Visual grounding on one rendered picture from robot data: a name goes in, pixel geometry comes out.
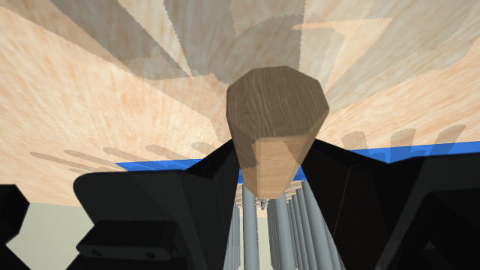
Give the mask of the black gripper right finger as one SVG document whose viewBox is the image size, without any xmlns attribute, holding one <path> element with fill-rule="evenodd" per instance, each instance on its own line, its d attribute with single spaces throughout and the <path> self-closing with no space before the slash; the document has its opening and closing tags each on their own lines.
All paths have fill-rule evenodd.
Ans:
<svg viewBox="0 0 480 270">
<path fill-rule="evenodd" d="M 301 169 L 346 270 L 386 270 L 425 195 L 480 188 L 480 151 L 386 163 L 316 138 Z"/>
</svg>

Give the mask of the blue tape strip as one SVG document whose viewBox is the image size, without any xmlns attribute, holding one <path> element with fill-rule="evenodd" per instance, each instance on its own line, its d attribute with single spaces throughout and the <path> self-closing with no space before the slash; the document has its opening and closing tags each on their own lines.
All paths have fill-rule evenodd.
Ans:
<svg viewBox="0 0 480 270">
<path fill-rule="evenodd" d="M 411 158 L 414 156 L 425 155 L 451 155 L 451 154 L 463 154 L 480 152 L 480 141 L 476 142 L 456 142 L 445 144 L 433 144 L 433 145 L 411 145 L 411 146 L 399 146 L 388 148 L 363 148 L 353 149 L 352 152 L 359 153 L 360 155 L 367 156 L 369 158 L 376 159 L 378 161 L 391 163 L 394 161 Z M 125 162 L 115 163 L 127 171 L 140 171 L 140 170 L 186 170 L 193 166 L 202 159 L 190 159 L 190 160 L 151 160 L 151 161 L 138 161 L 138 162 Z M 298 172 L 295 174 L 293 181 L 307 180 L 301 166 Z"/>
</svg>

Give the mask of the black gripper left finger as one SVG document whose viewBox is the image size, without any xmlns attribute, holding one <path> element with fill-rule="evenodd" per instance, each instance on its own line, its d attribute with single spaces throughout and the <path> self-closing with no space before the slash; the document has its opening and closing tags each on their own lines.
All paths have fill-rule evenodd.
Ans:
<svg viewBox="0 0 480 270">
<path fill-rule="evenodd" d="M 188 169 L 90 172 L 73 192 L 98 221 L 175 221 L 196 270 L 224 270 L 239 180 L 230 139 Z"/>
</svg>

